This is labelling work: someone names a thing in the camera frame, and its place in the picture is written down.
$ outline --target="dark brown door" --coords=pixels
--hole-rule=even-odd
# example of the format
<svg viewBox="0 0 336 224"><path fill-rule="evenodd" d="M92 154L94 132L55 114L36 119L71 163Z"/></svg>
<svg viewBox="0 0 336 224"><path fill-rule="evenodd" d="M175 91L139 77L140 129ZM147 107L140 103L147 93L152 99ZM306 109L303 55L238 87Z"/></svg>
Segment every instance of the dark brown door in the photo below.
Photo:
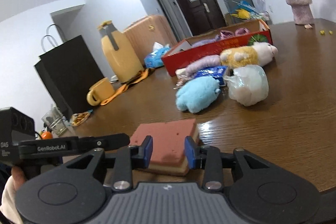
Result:
<svg viewBox="0 0 336 224"><path fill-rule="evenodd" d="M193 35L226 26L216 0L177 0Z"/></svg>

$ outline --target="gray ribbed panel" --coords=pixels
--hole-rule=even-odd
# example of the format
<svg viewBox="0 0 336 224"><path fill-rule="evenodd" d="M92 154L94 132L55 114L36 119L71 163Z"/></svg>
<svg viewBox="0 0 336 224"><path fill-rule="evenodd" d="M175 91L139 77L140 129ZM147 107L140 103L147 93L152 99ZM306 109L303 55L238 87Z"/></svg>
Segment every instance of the gray ribbed panel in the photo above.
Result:
<svg viewBox="0 0 336 224"><path fill-rule="evenodd" d="M196 183L140 183L131 193L114 195L104 211L88 223L248 224L222 195L205 193Z"/></svg>

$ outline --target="blue plush toy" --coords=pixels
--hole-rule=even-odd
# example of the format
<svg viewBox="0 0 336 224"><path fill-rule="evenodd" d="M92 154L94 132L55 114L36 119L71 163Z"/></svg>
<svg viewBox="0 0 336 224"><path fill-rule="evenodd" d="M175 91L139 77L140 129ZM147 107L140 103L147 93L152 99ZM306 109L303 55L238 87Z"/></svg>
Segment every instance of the blue plush toy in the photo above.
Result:
<svg viewBox="0 0 336 224"><path fill-rule="evenodd" d="M219 81L203 76L187 82L176 93L176 106L180 111L200 112L217 99L221 90Z"/></svg>

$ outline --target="red cardboard box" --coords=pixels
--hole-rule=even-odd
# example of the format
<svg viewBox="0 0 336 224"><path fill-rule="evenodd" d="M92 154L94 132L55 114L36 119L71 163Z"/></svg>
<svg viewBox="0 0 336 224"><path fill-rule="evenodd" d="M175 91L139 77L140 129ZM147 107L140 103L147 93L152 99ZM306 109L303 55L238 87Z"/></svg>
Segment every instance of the red cardboard box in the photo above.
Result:
<svg viewBox="0 0 336 224"><path fill-rule="evenodd" d="M192 45L204 39L214 38L221 30L235 32L239 28L246 28L250 33L217 41L192 48ZM168 51L161 59L170 76L175 76L177 69L187 67L190 63L207 55L221 54L227 48L251 46L254 42L268 42L273 44L268 25L261 19L238 23L220 29L182 40Z"/></svg>

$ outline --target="orange ball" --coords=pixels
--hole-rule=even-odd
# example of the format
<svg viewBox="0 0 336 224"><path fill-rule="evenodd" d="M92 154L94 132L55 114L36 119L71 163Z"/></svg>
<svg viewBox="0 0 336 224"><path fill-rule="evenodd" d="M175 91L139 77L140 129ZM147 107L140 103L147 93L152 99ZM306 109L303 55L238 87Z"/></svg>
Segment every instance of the orange ball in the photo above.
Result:
<svg viewBox="0 0 336 224"><path fill-rule="evenodd" d="M41 135L41 137L42 137L42 140L48 140L48 139L52 139L53 135L49 131L46 131Z"/></svg>

